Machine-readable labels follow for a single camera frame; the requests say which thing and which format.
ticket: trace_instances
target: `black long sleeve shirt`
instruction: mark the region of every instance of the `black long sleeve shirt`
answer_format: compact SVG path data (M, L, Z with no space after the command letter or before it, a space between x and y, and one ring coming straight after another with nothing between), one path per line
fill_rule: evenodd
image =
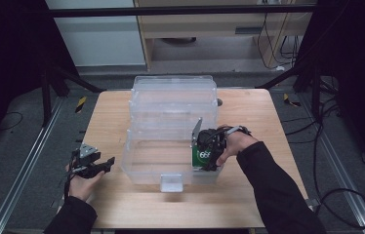
M264 226L268 233L325 234L326 230L307 206L298 186L273 160L262 141L237 155L237 161L253 185ZM87 203L69 197L45 233L91 233L97 218Z

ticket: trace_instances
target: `black metal pole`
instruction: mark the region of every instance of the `black metal pole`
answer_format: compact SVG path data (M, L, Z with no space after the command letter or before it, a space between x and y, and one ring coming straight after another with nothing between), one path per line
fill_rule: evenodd
M316 4L291 5L225 5L225 6L181 6L141 8L97 8L56 9L47 11L25 11L24 14L52 18L125 17L161 15L207 15L207 14L254 14L254 13L307 13L329 11L331 6Z

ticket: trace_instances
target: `transparent plastic box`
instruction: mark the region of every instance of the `transparent plastic box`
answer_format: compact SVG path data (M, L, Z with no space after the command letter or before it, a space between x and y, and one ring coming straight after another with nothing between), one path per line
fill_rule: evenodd
M121 167L133 183L181 192L183 184L216 181L220 171L193 170L190 147L199 118L201 130L217 127L217 87L211 76L138 76L129 108Z

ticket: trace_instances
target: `wooden table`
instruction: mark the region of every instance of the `wooden table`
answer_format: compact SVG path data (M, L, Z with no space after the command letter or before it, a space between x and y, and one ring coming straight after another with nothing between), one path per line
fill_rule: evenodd
M306 192L282 126L267 90L218 89L223 101L218 124L243 125L262 140L275 161ZM90 199L98 219L94 228L251 228L264 227L253 187L234 157L217 183L185 185L183 193L161 193L159 185L135 185L120 168L130 127L130 91L101 93L84 142L116 162Z

